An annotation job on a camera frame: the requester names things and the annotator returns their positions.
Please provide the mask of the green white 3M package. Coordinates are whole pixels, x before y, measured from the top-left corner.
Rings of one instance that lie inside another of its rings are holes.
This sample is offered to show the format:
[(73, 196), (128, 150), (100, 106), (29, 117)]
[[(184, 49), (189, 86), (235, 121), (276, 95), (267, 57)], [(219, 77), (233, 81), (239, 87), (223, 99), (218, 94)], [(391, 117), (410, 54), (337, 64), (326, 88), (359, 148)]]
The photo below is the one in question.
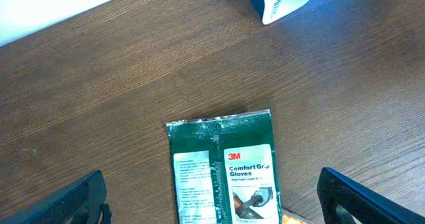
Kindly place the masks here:
[(270, 110), (166, 129), (179, 223), (281, 223)]

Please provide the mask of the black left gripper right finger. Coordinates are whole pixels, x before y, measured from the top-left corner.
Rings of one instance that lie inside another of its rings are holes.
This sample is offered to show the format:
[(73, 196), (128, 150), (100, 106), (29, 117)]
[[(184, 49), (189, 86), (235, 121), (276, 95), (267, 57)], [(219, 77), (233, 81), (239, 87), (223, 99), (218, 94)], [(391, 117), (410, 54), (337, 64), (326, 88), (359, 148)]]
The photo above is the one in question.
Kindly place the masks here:
[(332, 168), (321, 170), (317, 194), (326, 223), (423, 223), (424, 217)]

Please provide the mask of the orange small packet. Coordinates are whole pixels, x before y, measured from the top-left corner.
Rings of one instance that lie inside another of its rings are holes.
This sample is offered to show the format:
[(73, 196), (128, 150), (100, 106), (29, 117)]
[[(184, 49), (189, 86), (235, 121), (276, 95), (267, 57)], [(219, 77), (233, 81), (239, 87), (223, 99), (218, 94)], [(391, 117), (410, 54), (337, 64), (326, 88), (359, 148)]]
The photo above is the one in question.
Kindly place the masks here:
[(299, 216), (286, 209), (283, 209), (282, 224), (313, 224), (313, 223), (302, 216)]

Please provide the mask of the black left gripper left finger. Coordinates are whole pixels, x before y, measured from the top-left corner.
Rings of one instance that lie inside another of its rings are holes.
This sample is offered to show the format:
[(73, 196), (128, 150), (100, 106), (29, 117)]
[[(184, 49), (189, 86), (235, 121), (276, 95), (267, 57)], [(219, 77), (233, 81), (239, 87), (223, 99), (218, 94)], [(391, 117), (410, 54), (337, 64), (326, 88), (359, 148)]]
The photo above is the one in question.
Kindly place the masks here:
[(106, 196), (102, 172), (95, 170), (1, 222), (111, 224)]

